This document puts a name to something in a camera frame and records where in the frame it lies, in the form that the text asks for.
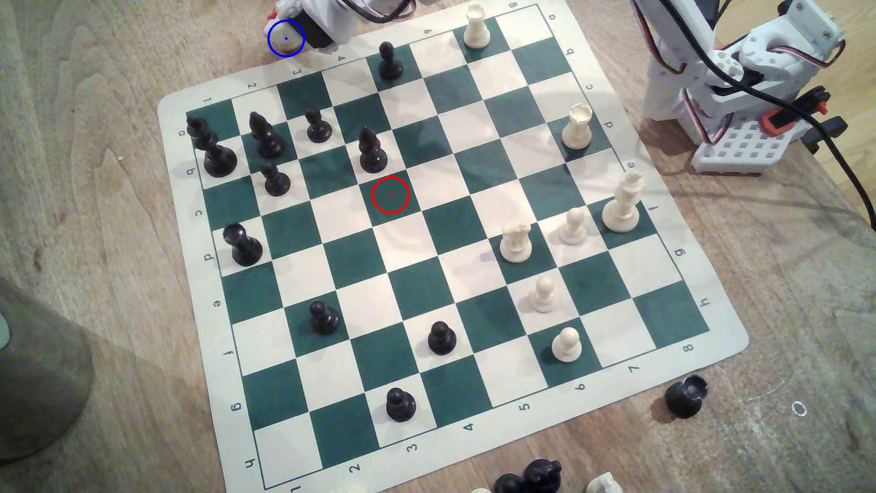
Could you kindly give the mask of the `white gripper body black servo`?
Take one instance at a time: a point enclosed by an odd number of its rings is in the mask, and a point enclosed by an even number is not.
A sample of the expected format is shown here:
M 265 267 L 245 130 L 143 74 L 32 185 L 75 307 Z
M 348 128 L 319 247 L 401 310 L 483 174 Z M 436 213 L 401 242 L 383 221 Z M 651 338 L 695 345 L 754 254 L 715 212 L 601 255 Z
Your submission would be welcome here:
M 344 1 L 303 1 L 303 11 L 337 46 L 349 43 L 359 27 L 359 16 Z

